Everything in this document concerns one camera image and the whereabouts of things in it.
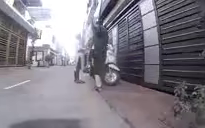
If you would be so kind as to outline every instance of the asphalt road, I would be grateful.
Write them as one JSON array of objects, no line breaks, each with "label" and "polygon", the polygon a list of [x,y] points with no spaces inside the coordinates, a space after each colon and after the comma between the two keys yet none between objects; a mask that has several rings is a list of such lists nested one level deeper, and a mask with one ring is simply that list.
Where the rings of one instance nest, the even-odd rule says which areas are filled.
[{"label": "asphalt road", "polygon": [[0,128],[128,128],[73,67],[0,69]]}]

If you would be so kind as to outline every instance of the person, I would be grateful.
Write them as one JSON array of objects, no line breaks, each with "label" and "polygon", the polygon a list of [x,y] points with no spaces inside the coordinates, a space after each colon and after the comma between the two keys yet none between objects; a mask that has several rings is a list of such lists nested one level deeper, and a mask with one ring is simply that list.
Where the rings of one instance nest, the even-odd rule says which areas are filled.
[{"label": "person", "polygon": [[80,79],[80,71],[81,71],[81,65],[82,65],[82,62],[81,62],[81,53],[83,52],[82,49],[80,49],[78,51],[78,55],[77,55],[77,62],[76,62],[76,67],[75,67],[75,70],[74,70],[74,82],[76,83],[79,83],[79,84],[83,84],[85,83],[84,81],[82,81]]},{"label": "person", "polygon": [[92,25],[93,30],[93,62],[94,62],[94,77],[96,82],[96,91],[102,90],[101,77],[105,74],[105,60],[108,44],[108,32],[103,26],[102,20],[98,19],[97,23]]}]

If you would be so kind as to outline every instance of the sky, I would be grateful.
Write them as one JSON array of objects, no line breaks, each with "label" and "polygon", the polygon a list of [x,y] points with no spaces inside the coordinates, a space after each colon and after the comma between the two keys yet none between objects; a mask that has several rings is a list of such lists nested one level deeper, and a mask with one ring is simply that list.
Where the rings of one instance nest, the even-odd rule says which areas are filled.
[{"label": "sky", "polygon": [[76,35],[81,33],[86,17],[87,0],[42,0],[51,9],[51,24],[57,40],[70,56],[76,52]]}]

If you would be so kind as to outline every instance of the scooter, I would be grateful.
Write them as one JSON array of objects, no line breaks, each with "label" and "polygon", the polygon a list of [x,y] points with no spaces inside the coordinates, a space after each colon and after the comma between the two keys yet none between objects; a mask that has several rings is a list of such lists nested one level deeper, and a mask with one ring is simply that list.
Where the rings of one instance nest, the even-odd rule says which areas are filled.
[{"label": "scooter", "polygon": [[114,47],[111,44],[107,45],[105,67],[106,67],[106,71],[103,77],[105,84],[108,86],[117,85],[120,81],[120,69],[116,64]]},{"label": "scooter", "polygon": [[[89,73],[91,77],[94,78],[93,67],[94,61],[91,61],[91,64],[86,66],[84,69],[85,73]],[[116,86],[120,81],[120,69],[116,65],[116,57],[114,53],[114,48],[111,44],[107,45],[107,53],[105,60],[105,73],[104,76],[100,76],[103,82],[108,86]]]}]

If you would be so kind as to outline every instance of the road marking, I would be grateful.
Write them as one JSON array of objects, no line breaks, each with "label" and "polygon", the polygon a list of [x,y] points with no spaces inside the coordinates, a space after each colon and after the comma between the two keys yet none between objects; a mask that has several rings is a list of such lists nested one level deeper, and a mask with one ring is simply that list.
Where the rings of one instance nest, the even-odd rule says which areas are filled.
[{"label": "road marking", "polygon": [[26,81],[23,81],[21,83],[18,83],[18,84],[15,84],[15,85],[12,85],[12,86],[9,86],[9,87],[6,87],[4,89],[8,90],[8,89],[11,89],[11,88],[14,88],[14,87],[17,87],[17,86],[20,86],[20,85],[23,85],[23,84],[26,84],[26,83],[29,83],[30,80],[26,80]]}]

